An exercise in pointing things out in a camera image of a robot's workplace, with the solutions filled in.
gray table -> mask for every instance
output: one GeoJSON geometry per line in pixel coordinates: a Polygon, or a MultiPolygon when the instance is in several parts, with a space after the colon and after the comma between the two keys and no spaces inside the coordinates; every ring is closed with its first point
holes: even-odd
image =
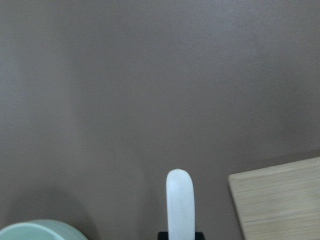
{"type": "Polygon", "coordinates": [[[320,155],[320,1],[0,2],[0,227],[154,240],[165,179],[242,239],[232,173],[320,155]]]}

wooden board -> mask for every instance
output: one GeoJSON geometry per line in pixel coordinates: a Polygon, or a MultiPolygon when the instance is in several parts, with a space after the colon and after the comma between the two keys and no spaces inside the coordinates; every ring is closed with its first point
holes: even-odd
{"type": "Polygon", "coordinates": [[[232,174],[246,240],[320,240],[320,157],[232,174]]]}

green bowl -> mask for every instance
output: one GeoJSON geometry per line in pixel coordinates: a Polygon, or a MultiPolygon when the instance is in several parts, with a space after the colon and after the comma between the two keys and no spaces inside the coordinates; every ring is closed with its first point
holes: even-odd
{"type": "Polygon", "coordinates": [[[9,225],[0,240],[88,240],[81,232],[56,220],[33,220],[9,225]]]}

mint green cup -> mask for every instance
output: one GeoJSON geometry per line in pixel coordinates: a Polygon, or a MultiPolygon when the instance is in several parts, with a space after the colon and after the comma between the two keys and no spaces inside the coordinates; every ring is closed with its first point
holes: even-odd
{"type": "Polygon", "coordinates": [[[56,220],[32,220],[9,225],[0,240],[88,240],[80,231],[56,220]]]}

light wood block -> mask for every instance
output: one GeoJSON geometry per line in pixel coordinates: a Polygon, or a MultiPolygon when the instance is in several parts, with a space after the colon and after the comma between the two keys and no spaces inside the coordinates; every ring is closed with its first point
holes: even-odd
{"type": "Polygon", "coordinates": [[[320,240],[320,157],[232,174],[246,240],[320,240]]]}

